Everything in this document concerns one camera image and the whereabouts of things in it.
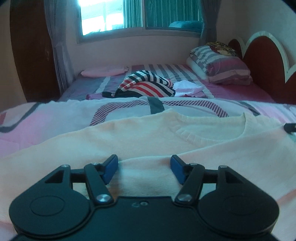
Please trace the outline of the cream knit sweater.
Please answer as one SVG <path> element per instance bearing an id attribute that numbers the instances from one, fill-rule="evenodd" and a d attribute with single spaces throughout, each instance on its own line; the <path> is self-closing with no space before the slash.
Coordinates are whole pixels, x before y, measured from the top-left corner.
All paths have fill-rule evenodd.
<path id="1" fill-rule="evenodd" d="M 278 201 L 273 234 L 295 240 L 295 136 L 278 120 L 251 113 L 219 118 L 167 110 L 65 133 L 3 157 L 1 221 L 10 222 L 11 202 L 57 167 L 80 169 L 113 154 L 120 161 L 114 196 L 175 196 L 173 155 L 208 169 L 229 166 Z"/>

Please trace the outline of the grey right curtain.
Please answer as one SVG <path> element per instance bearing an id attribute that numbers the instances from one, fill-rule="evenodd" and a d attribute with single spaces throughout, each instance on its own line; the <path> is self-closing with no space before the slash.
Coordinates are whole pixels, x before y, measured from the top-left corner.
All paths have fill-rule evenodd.
<path id="1" fill-rule="evenodd" d="M 199 10 L 202 17 L 202 31 L 199 45 L 217 40 L 217 21 L 222 0 L 199 0 Z"/>

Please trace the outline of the striped purple mattress sheet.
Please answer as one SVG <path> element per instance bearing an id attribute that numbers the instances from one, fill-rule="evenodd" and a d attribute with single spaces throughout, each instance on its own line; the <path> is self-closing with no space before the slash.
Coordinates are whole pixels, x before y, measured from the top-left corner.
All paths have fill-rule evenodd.
<path id="1" fill-rule="evenodd" d="M 250 79 L 212 84 L 187 65 L 149 64 L 86 69 L 62 94 L 60 101 L 120 97 L 201 97 L 271 102 L 274 100 Z"/>

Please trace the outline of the striped pillow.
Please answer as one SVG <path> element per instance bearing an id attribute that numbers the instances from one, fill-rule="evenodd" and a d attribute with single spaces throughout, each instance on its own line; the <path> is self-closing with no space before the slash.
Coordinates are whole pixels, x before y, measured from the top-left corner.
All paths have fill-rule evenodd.
<path id="1" fill-rule="evenodd" d="M 190 51 L 186 64 L 200 80 L 210 84 L 250 85 L 250 70 L 230 49 L 204 45 Z"/>

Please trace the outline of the striped folded shirt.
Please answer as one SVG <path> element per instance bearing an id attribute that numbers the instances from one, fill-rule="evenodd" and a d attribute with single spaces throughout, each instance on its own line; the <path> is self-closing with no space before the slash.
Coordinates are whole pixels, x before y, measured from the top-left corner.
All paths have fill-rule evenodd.
<path id="1" fill-rule="evenodd" d="M 125 78 L 114 93 L 104 91 L 102 96 L 105 98 L 174 97 L 173 86 L 169 79 L 148 70 L 140 70 Z"/>

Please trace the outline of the red white headboard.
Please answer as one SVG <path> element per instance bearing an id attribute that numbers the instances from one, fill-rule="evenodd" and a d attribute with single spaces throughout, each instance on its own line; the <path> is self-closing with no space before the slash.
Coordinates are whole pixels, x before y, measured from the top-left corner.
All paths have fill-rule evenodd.
<path id="1" fill-rule="evenodd" d="M 245 43 L 240 37 L 228 45 L 250 69 L 253 82 L 277 103 L 295 104 L 295 65 L 284 47 L 266 31 L 254 33 Z"/>

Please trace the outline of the grey curtain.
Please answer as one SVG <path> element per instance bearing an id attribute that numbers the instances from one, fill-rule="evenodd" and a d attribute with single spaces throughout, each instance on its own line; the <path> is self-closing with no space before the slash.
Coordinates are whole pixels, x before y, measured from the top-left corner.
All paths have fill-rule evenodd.
<path id="1" fill-rule="evenodd" d="M 199 45 L 217 40 L 217 21 L 222 0 L 199 0 L 199 10 L 202 17 L 202 31 Z"/>
<path id="2" fill-rule="evenodd" d="M 44 1 L 47 30 L 51 39 L 60 94 L 74 81 L 74 70 L 66 45 L 66 1 Z"/>

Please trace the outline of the white folded cloth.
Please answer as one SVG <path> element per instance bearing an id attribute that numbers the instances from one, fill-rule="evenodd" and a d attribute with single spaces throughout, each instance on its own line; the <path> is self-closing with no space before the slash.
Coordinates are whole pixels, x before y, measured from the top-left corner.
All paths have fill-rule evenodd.
<path id="1" fill-rule="evenodd" d="M 175 97 L 205 97 L 204 87 L 188 80 L 174 83 Z"/>

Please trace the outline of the teal cushion outside window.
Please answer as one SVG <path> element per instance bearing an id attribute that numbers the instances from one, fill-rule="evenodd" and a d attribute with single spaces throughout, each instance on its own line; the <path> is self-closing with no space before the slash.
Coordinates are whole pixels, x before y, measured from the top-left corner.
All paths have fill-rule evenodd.
<path id="1" fill-rule="evenodd" d="M 201 21 L 175 21 L 169 25 L 169 28 L 177 28 L 189 32 L 200 33 L 203 23 Z"/>

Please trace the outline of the grey left curtain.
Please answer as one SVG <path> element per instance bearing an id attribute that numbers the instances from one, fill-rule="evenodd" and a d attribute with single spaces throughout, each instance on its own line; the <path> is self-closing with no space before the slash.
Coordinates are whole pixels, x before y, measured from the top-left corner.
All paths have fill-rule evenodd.
<path id="1" fill-rule="evenodd" d="M 44 1 L 47 30 L 51 39 L 60 94 L 74 81 L 74 70 L 66 45 L 66 1 Z"/>

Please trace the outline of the patterned gold cloth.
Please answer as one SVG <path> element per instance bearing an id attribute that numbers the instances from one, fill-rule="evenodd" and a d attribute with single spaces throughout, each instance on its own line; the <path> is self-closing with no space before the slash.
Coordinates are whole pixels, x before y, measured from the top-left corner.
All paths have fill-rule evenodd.
<path id="1" fill-rule="evenodd" d="M 233 56 L 238 57 L 236 51 L 230 46 L 222 43 L 222 42 L 208 42 L 206 46 L 209 46 L 212 51 L 215 53 L 225 55 L 225 56 Z"/>

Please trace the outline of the pink patterned bedsheet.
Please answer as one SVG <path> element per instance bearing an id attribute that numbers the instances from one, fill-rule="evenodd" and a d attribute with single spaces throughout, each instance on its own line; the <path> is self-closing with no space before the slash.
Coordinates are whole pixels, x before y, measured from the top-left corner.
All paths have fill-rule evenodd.
<path id="1" fill-rule="evenodd" d="M 55 136 L 105 121 L 142 117 L 167 109 L 188 116 L 229 117 L 251 113 L 295 123 L 295 105 L 193 97 L 129 97 L 26 103 L 1 112 L 1 157 Z"/>

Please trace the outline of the pink flat cushion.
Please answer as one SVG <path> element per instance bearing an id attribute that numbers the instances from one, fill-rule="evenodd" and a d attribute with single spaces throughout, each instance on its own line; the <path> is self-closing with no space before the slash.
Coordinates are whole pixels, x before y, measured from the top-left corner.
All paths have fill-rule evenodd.
<path id="1" fill-rule="evenodd" d="M 128 66 L 100 66 L 94 68 L 88 68 L 81 72 L 83 77 L 99 78 L 107 76 L 116 76 L 126 73 L 129 70 Z"/>

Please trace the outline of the dark wooden door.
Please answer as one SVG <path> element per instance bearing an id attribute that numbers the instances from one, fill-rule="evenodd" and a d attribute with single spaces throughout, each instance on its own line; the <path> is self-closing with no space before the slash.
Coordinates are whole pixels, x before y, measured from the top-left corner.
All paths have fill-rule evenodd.
<path id="1" fill-rule="evenodd" d="M 16 70 L 26 100 L 57 100 L 60 90 L 44 2 L 11 1 L 10 33 Z"/>

